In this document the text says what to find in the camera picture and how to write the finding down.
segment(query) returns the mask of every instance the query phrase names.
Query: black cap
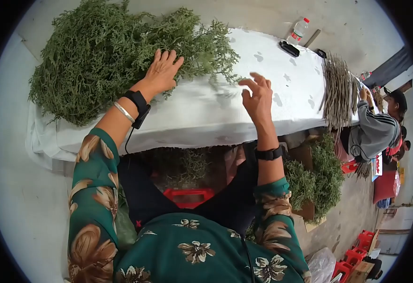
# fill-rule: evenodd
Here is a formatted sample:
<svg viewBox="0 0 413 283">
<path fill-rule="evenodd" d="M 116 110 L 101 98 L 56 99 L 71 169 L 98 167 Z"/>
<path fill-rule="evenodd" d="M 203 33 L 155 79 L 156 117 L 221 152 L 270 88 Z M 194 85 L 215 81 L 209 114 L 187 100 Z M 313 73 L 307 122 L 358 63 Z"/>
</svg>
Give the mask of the black cap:
<svg viewBox="0 0 413 283">
<path fill-rule="evenodd" d="M 398 110 L 402 113 L 405 113 L 407 111 L 407 102 L 406 102 L 406 97 L 404 96 L 404 93 L 400 90 L 394 90 L 391 93 L 388 94 L 390 97 L 392 97 L 396 103 L 400 106 Z"/>
</svg>

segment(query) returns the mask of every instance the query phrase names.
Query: green sleeve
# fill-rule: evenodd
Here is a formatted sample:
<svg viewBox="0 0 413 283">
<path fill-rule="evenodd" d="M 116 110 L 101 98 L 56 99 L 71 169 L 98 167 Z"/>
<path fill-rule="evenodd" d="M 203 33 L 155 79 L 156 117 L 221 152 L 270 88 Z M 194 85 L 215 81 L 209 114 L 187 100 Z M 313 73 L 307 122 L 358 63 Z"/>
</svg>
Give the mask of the green sleeve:
<svg viewBox="0 0 413 283">
<path fill-rule="evenodd" d="M 302 276 L 305 282 L 311 274 L 294 231 L 289 198 L 290 185 L 285 177 L 254 190 L 257 202 L 255 238 L 257 244 L 280 254 Z"/>
<path fill-rule="evenodd" d="M 68 272 L 72 283 L 112 282 L 117 253 L 114 221 L 118 162 L 112 138 L 101 129 L 92 129 L 76 156 L 73 189 L 68 199 Z"/>
</svg>

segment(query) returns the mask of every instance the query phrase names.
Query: gray hoodie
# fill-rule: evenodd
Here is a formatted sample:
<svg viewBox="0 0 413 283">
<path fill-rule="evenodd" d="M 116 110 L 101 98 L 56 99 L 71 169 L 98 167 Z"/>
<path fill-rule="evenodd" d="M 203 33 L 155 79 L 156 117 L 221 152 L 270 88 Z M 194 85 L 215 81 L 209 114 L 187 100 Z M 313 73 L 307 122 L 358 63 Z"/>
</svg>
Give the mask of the gray hoodie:
<svg viewBox="0 0 413 283">
<path fill-rule="evenodd" d="M 377 154 L 394 148 L 400 135 L 400 124 L 388 114 L 373 114 L 368 102 L 360 100 L 357 105 L 359 125 L 351 127 L 348 142 L 349 155 L 370 160 Z"/>
</svg>

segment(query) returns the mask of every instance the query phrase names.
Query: red plastic stool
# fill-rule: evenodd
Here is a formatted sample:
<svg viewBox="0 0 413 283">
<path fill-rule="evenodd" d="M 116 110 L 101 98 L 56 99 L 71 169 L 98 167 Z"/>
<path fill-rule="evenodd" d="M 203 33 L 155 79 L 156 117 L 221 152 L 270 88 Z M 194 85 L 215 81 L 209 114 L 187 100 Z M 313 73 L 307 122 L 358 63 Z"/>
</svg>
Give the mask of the red plastic stool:
<svg viewBox="0 0 413 283">
<path fill-rule="evenodd" d="M 375 233 L 367 231 L 367 230 L 362 230 L 362 234 L 371 237 L 372 241 L 373 241 L 373 237 L 375 236 Z"/>
<path fill-rule="evenodd" d="M 363 235 L 363 234 L 359 234 L 359 236 L 357 237 L 357 241 L 358 241 L 357 247 L 359 249 L 369 251 L 370 246 L 372 245 L 373 238 Z"/>
<path fill-rule="evenodd" d="M 357 170 L 357 167 L 359 164 L 355 160 L 345 163 L 342 165 L 343 174 L 352 173 Z"/>
<path fill-rule="evenodd" d="M 348 279 L 348 277 L 351 275 L 351 272 L 353 269 L 354 269 L 354 266 L 350 265 L 349 263 L 345 261 L 336 262 L 334 274 L 332 275 L 332 278 L 337 276 L 339 273 L 343 273 L 339 282 L 344 283 Z"/>
<path fill-rule="evenodd" d="M 163 193 L 171 201 L 174 201 L 175 196 L 186 196 L 186 195 L 203 195 L 203 201 L 197 202 L 175 202 L 179 208 L 196 208 L 198 205 L 204 203 L 214 196 L 214 190 L 211 188 L 203 189 L 185 189 L 185 190 L 174 190 L 173 188 L 168 188 Z"/>
<path fill-rule="evenodd" d="M 347 250 L 345 252 L 345 258 L 343 259 L 350 265 L 358 265 L 364 257 L 367 256 L 367 252 L 359 248 L 353 250 Z"/>
</svg>

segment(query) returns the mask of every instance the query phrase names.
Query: silver bangle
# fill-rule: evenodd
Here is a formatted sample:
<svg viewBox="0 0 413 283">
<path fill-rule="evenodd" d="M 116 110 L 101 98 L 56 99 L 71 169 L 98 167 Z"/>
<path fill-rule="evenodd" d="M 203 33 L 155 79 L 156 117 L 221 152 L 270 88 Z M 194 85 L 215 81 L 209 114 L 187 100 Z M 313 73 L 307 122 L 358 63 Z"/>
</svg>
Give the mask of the silver bangle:
<svg viewBox="0 0 413 283">
<path fill-rule="evenodd" d="M 135 122 L 134 118 L 131 117 L 131 115 L 121 105 L 119 105 L 117 101 L 114 101 L 114 105 L 128 118 L 128 120 L 131 121 L 131 123 Z"/>
</svg>

